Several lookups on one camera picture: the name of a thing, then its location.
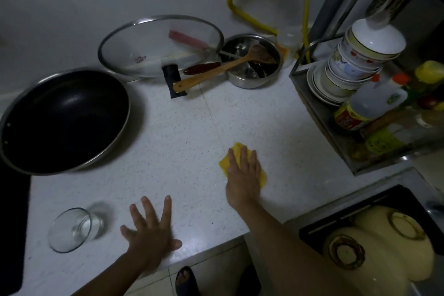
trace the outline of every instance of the white speckled countertop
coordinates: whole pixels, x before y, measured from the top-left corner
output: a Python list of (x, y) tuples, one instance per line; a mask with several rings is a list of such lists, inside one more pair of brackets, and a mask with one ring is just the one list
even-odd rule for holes
[[(406, 167), (354, 177), (310, 118), (289, 73), (282, 70), (273, 84), (253, 90), (221, 82), (222, 75), (173, 100), (162, 79), (129, 83), (132, 115), (112, 154), (90, 169), (33, 177), (18, 294), (69, 295), (103, 271), (126, 250), (119, 226), (131, 225), (128, 207), (142, 195), (158, 212), (167, 194), (173, 199), (172, 230), (183, 247), (161, 267), (245, 234), (226, 202), (218, 164), (235, 142), (258, 150), (268, 174), (263, 204), (282, 222)], [(105, 211), (108, 230), (71, 253), (56, 254), (47, 231), (72, 207)]]

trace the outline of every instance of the glass lid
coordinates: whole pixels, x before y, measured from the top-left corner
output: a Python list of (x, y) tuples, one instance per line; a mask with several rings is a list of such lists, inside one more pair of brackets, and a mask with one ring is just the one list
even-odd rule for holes
[(184, 69), (216, 56), (224, 43), (214, 24), (186, 15), (161, 15), (129, 22), (100, 43), (98, 58), (113, 72), (159, 77), (165, 65)]

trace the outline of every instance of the wooden spatula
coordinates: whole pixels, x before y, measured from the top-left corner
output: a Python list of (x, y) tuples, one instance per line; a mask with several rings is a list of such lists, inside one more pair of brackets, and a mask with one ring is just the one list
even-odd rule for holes
[(184, 90), (188, 90), (189, 88), (192, 88), (194, 86), (197, 86), (199, 83), (202, 83), (205, 80), (208, 80), (216, 75), (219, 75), (225, 71), (227, 71), (230, 68), (236, 67), (237, 65), (240, 65), (244, 62), (248, 61), (256, 61), (260, 63), (265, 64), (272, 64), (276, 63), (276, 60), (267, 52), (267, 50), (261, 46), (261, 45), (254, 45), (251, 46), (248, 54), (242, 58), (237, 59), (236, 61), (231, 61), (224, 63), (223, 65), (210, 70), (203, 74), (198, 74), (189, 78), (186, 78), (185, 80), (182, 80), (180, 82), (177, 82), (173, 85), (173, 90), (175, 92), (181, 92)]

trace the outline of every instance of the wok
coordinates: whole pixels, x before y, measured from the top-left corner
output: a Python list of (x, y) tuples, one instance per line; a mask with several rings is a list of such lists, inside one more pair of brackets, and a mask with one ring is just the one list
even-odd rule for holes
[(77, 170), (103, 157), (130, 113), (125, 86), (109, 72), (74, 69), (40, 80), (0, 120), (0, 156), (30, 175)]

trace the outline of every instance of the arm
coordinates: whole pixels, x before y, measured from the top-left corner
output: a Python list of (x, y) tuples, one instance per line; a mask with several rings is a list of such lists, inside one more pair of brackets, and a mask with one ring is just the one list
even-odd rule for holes
[(73, 296), (122, 296), (142, 272), (156, 269), (165, 254), (182, 246), (181, 241), (171, 238), (171, 198), (165, 198), (160, 222), (148, 198), (142, 197), (141, 201), (145, 218), (136, 205), (130, 206), (136, 231), (120, 227), (129, 242), (127, 252)]
[(250, 229), (278, 294), (360, 295), (318, 253), (288, 232), (258, 203), (261, 165), (256, 152), (252, 152), (248, 163), (244, 147), (240, 168), (231, 149), (229, 157), (228, 203)]

